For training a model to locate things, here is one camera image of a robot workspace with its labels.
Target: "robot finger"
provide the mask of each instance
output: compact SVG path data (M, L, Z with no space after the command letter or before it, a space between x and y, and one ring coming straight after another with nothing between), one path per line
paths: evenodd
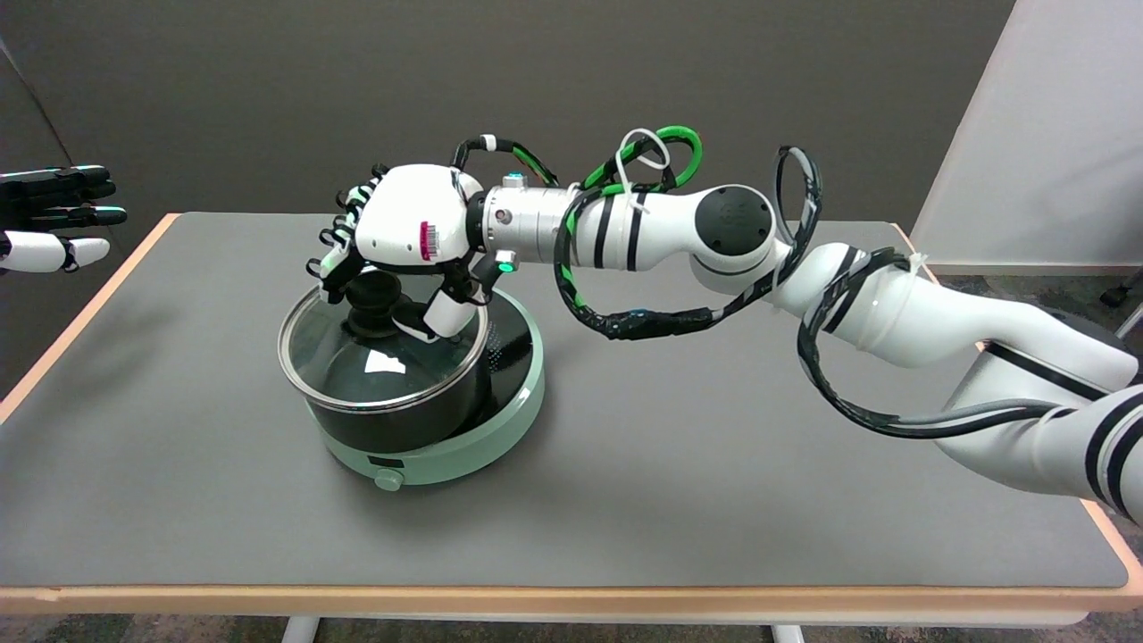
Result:
M115 206L56 207L33 214L21 227L30 232L51 232L69 227L118 225L127 220L127 210Z
M13 211L81 206L114 193L111 172L98 164L0 174L0 204Z
M0 268L18 272L73 272L107 256L106 239L56 236L47 232L0 232Z

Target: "pot lid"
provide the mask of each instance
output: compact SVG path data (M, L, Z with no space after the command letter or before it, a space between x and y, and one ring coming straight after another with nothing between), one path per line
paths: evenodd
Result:
M435 396L472 370L488 327L482 307L456 337L432 344L393 325L394 306L427 302L440 283L435 274L368 270L336 304L322 300L314 287L286 316L278 338L286 377L311 402L359 413Z

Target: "lid knob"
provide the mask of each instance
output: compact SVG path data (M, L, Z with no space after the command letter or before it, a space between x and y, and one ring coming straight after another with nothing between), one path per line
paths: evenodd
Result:
M353 278L345 288L351 310L346 319L350 332L359 338L385 338L397 333L393 307L408 297L401 295L401 280L384 270L370 270Z

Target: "cable tie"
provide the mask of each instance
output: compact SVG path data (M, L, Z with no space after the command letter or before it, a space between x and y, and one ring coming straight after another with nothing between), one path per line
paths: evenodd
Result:
M624 169L623 166L623 148L628 146L628 144L631 142L631 137L634 136L636 134L642 134L644 136L650 138L652 142L655 143L655 146L658 147L660 152L663 153L663 162L649 159L647 158L647 154L639 154L638 156L636 156L636 160L646 164L647 167L650 167L653 169L666 169L668 167L671 166L671 152L670 150L666 148L666 143L664 143L663 139L660 138L657 134L645 127L637 127L636 129L628 131L626 136L623 137L623 140L620 142L620 148L615 150L615 168L616 171L618 171L620 174L620 183L623 185L623 194L628 198L628 204L634 209L638 209L644 214L648 214L650 210L647 209L647 206L637 202L636 199L632 198L631 193L632 184L631 180L628 179L628 171L626 169Z

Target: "white wall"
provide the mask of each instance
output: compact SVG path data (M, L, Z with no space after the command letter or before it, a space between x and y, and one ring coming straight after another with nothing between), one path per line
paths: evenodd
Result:
M1143 1L1016 2L912 238L935 266L1143 264Z

